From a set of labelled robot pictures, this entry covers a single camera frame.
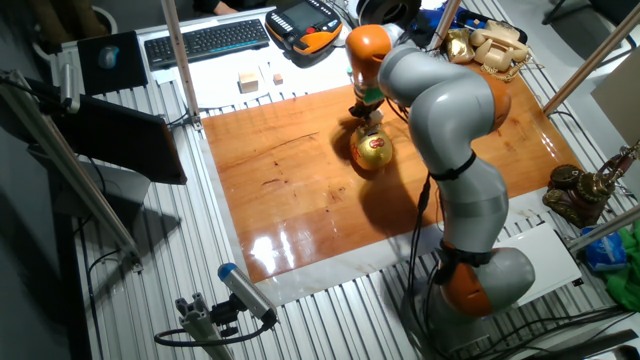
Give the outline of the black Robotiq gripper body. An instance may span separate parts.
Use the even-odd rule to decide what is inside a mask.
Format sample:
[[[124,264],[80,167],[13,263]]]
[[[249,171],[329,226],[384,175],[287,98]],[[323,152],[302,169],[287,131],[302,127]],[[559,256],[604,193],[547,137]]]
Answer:
[[[360,113],[362,119],[365,115],[371,115],[376,110],[376,104],[365,104],[361,101],[357,101],[353,106],[349,108],[353,110],[357,110]]]

